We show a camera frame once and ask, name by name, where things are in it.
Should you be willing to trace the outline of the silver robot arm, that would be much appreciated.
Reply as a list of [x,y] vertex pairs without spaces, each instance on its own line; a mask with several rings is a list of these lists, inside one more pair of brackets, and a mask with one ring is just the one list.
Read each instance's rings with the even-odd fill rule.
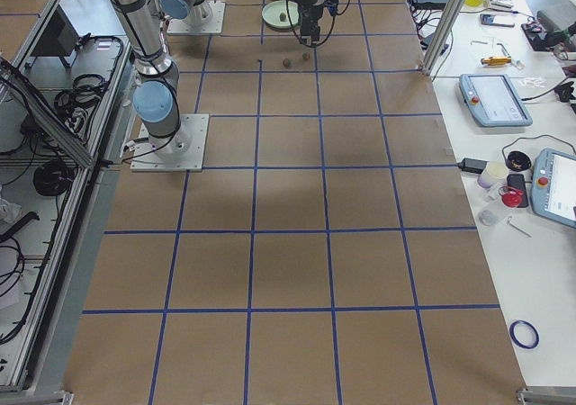
[[[184,128],[177,100],[179,69],[162,41],[146,0],[110,0],[135,54],[141,84],[133,106],[148,131],[153,155],[161,159],[182,158],[192,146],[192,133]],[[162,9],[177,19],[199,19],[208,9],[205,0],[160,0]],[[329,0],[294,0],[303,21],[305,45],[320,42],[319,20]]]
[[206,0],[160,0],[163,12],[172,19],[192,27],[208,23],[213,12]]

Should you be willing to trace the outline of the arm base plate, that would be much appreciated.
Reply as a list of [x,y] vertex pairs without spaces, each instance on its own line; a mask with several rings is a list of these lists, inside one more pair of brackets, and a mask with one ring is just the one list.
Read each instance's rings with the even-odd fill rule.
[[167,33],[170,35],[221,34],[226,2],[205,0],[201,4],[177,10],[169,15]]
[[180,130],[167,146],[154,152],[163,145],[159,139],[136,145],[136,158],[130,162],[130,169],[134,172],[201,172],[209,120],[208,114],[182,114]]

